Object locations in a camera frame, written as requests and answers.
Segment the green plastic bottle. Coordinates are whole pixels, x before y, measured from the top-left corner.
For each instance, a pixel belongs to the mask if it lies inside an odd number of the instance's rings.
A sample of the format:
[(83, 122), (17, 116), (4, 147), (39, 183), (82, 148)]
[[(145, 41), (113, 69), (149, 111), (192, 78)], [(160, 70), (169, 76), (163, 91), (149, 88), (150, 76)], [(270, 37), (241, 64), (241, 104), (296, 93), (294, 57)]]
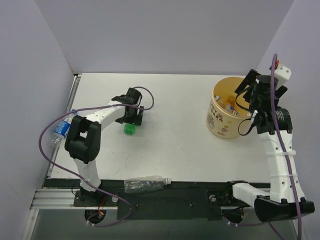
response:
[(126, 123), (124, 125), (123, 131), (126, 135), (132, 136), (135, 134), (137, 126), (134, 124)]

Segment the orange juice bottle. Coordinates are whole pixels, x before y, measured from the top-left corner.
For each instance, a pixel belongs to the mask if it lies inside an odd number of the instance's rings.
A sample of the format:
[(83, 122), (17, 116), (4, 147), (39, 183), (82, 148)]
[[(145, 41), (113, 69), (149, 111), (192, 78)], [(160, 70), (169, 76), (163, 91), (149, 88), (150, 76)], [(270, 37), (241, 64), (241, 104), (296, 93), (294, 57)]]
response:
[(236, 104), (236, 98), (234, 96), (229, 96), (227, 99), (227, 102), (231, 105), (234, 106)]

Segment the large clear plastic bottle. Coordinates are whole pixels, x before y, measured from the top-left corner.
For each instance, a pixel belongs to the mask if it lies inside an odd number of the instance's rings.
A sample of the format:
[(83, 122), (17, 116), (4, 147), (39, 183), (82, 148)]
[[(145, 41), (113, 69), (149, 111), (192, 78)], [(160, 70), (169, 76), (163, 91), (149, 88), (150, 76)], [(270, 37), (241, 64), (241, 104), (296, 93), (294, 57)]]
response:
[(171, 178), (159, 175), (130, 178), (124, 181), (124, 191), (128, 194), (152, 192), (171, 183)]

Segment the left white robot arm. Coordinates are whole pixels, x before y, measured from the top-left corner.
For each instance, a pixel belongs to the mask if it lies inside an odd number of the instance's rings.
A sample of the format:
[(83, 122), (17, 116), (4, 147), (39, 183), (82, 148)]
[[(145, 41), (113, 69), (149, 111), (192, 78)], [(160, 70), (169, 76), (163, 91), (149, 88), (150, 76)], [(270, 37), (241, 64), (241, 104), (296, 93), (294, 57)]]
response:
[(140, 106), (142, 97), (140, 91), (130, 87), (126, 94), (112, 98), (110, 107), (86, 116), (77, 115), (71, 121), (64, 148), (74, 160), (78, 174), (84, 178), (80, 181), (80, 196), (92, 206), (103, 200), (103, 193), (98, 190), (103, 185), (96, 165), (102, 130), (114, 122), (140, 126), (144, 113), (144, 107)]

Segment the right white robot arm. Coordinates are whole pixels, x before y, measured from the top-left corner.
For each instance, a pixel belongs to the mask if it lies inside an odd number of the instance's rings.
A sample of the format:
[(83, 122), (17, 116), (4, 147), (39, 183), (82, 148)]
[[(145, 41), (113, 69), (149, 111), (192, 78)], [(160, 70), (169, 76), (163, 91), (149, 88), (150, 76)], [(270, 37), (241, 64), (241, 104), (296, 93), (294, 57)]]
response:
[(270, 192), (253, 187), (246, 181), (233, 181), (223, 192), (224, 201), (230, 205), (242, 201), (254, 208), (262, 222), (293, 220), (314, 213), (315, 204), (306, 199), (298, 179), (292, 148), (293, 126), (289, 111), (278, 105), (287, 91), (278, 87), (274, 78), (251, 69), (234, 91), (243, 96), (251, 113), (250, 128), (256, 128), (264, 145), (270, 174)]

